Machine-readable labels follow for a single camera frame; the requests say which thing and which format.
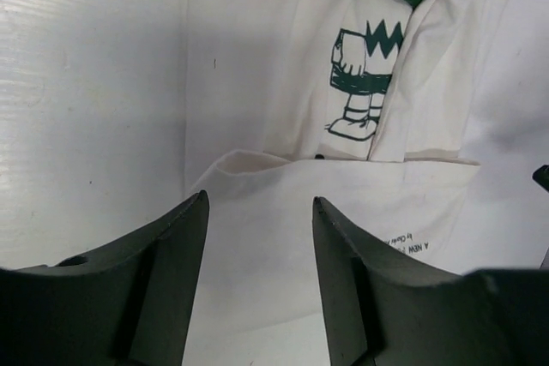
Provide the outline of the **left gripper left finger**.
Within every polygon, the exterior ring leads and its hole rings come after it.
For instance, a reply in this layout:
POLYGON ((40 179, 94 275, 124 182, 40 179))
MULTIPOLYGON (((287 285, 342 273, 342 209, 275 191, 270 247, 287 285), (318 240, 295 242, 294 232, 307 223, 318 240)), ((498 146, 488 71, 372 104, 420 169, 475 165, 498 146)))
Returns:
POLYGON ((181 364, 208 214, 200 191, 55 266, 3 269, 2 364, 181 364))

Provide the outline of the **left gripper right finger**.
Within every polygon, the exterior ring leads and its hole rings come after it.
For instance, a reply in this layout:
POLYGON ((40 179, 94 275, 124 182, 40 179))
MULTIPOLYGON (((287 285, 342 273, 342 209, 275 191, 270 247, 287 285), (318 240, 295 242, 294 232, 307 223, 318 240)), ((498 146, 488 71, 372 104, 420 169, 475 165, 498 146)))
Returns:
POLYGON ((548 273, 432 267, 317 197, 312 230, 333 365, 545 365, 548 273))

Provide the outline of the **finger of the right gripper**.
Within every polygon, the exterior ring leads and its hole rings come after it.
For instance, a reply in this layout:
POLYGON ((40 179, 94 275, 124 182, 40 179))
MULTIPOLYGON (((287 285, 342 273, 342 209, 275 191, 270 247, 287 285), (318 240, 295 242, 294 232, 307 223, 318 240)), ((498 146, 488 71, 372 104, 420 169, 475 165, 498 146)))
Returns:
POLYGON ((540 166, 532 174, 532 179, 544 190, 549 190, 549 165, 540 166))

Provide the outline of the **white and green t shirt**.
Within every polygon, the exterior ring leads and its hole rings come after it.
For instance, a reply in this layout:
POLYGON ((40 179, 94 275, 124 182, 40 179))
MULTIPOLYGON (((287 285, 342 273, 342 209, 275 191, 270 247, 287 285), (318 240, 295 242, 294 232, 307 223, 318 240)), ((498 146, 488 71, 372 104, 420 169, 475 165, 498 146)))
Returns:
POLYGON ((440 263, 508 1, 187 0, 184 182, 210 211, 184 364, 328 363, 318 196, 440 263))

